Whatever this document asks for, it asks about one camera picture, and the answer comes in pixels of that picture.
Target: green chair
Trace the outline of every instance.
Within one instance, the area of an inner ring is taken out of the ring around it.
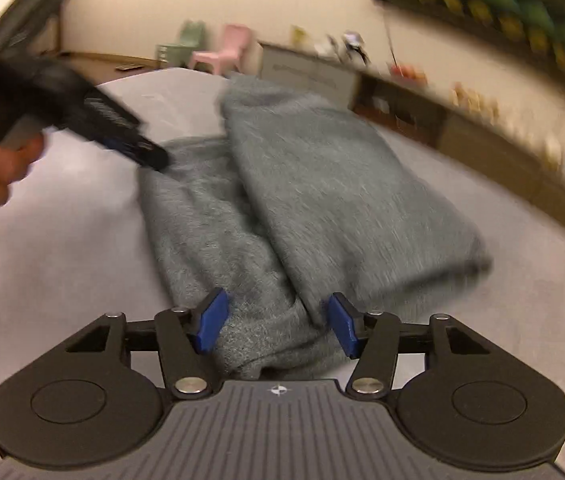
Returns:
[[[204,41],[204,23],[187,20],[182,25],[180,37],[176,43],[156,45],[158,68],[161,68],[163,63],[166,63],[167,66],[187,66],[192,53],[204,48]]]

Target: plastic chair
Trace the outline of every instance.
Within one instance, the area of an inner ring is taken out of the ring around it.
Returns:
[[[197,63],[208,63],[213,67],[214,75],[223,75],[226,69],[232,67],[242,72],[242,56],[251,38],[251,29],[246,25],[225,25],[222,49],[217,52],[194,52],[189,60],[189,68],[195,68]]]
[[[180,36],[176,43],[156,45],[156,62],[158,68],[166,62],[167,66],[187,66],[192,53],[204,48],[204,22],[187,20],[182,24]]]

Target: folded gray fabric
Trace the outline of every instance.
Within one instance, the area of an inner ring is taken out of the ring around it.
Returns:
[[[377,131],[312,94],[240,76],[227,139],[179,140],[141,204],[174,303],[232,296],[227,373],[310,378],[344,359],[321,302],[341,291],[404,321],[488,269],[475,229],[406,170]]]

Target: metal screw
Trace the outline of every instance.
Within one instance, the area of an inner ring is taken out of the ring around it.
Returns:
[[[201,377],[183,377],[174,386],[181,394],[199,394],[207,387],[207,381]]]
[[[377,394],[384,390],[385,385],[382,381],[373,377],[361,377],[356,379],[351,387],[359,394]]]

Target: ribbed surface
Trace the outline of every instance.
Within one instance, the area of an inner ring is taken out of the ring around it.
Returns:
[[[41,471],[7,459],[0,480],[565,480],[549,465],[466,472],[415,448],[374,402],[333,381],[227,381],[211,399],[181,402],[144,446],[82,471]]]

